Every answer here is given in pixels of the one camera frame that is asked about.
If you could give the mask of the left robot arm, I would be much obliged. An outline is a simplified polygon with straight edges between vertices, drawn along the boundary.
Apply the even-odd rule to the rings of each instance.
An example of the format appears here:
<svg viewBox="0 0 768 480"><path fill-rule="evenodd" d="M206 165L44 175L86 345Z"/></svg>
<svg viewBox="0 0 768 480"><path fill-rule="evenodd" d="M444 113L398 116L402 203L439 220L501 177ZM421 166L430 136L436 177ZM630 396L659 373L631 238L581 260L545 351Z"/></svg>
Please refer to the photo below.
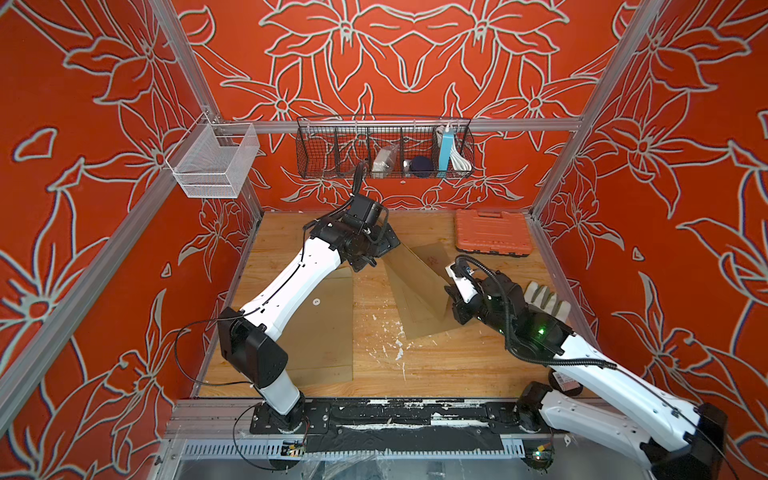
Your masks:
<svg viewBox="0 0 768 480"><path fill-rule="evenodd" d="M400 245L388 209L362 193L366 173L366 164L355 167L350 198L302 228L299 253L259 295L239 310L225 308L217 319L222 358L250 382L282 431L299 427L305 402L278 345L289 320L339 266L355 272L374 267Z"/></svg>

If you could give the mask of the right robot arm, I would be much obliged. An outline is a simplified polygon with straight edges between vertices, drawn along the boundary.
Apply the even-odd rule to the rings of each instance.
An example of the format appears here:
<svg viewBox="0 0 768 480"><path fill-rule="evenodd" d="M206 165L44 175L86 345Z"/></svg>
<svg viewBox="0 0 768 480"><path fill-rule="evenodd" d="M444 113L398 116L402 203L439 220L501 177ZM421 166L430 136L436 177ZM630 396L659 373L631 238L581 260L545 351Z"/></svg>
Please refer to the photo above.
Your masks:
<svg viewBox="0 0 768 480"><path fill-rule="evenodd" d="M727 417L648 383L605 356L565 321L570 305L536 282L527 287L461 254L445 268L455 320L500 333L520 361L577 382L609 404L601 409L532 382L516 402L520 427L571 432L634 460L656 479L715 479L726 463Z"/></svg>

